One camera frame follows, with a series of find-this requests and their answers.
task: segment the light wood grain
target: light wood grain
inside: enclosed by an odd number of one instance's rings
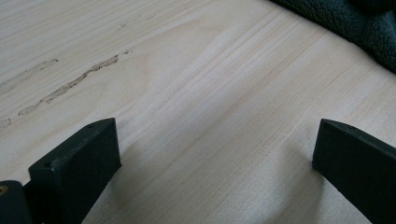
[[[0,179],[115,117],[84,223],[369,223],[310,166],[321,118],[396,146],[396,76],[264,0],[2,1]]]

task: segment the dark gray fabric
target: dark gray fabric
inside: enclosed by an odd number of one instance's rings
[[[355,43],[396,74],[396,0],[272,0]]]

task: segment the black clamp jaw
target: black clamp jaw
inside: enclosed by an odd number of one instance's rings
[[[323,119],[312,165],[371,222],[396,224],[396,148]]]
[[[33,164],[25,186],[0,182],[0,223],[81,223],[120,167],[115,119],[89,124]]]

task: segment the wooden surface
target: wooden surface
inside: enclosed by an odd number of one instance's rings
[[[1,1],[0,179],[117,119],[84,223],[369,223],[310,166],[321,118],[396,145],[396,76],[264,0]]]

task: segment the wood crack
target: wood crack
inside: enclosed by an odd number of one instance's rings
[[[12,123],[11,119],[5,119],[0,121],[0,129],[5,129],[9,125],[11,125],[11,123]]]
[[[14,90],[18,86],[18,84],[20,84],[21,82],[27,80],[29,77],[31,77],[35,73],[37,73],[41,70],[44,70],[50,66],[53,66],[57,62],[58,62],[57,59],[52,59],[49,62],[40,63],[40,64],[36,65],[35,67],[18,74],[16,77],[14,77],[6,82],[0,83],[0,94],[5,94],[9,91]]]
[[[35,111],[44,102],[50,104],[55,98],[57,98],[57,97],[59,97],[61,95],[64,95],[67,91],[69,91],[73,87],[77,86],[77,84],[80,83],[82,80],[84,80],[88,76],[89,73],[99,71],[103,67],[107,67],[107,66],[110,66],[111,64],[116,63],[118,60],[119,60],[119,56],[116,55],[116,56],[114,56],[114,57],[112,57],[112,58],[110,58],[110,59],[108,59],[108,60],[106,60],[104,62],[101,62],[99,64],[94,65],[90,70],[86,71],[84,74],[82,74],[78,78],[76,78],[73,81],[63,85],[61,88],[59,88],[58,90],[54,91],[53,93],[43,97],[35,105],[30,105],[30,106],[24,108],[23,110],[21,110],[18,113],[18,116],[26,115],[26,114],[29,114],[29,113]]]

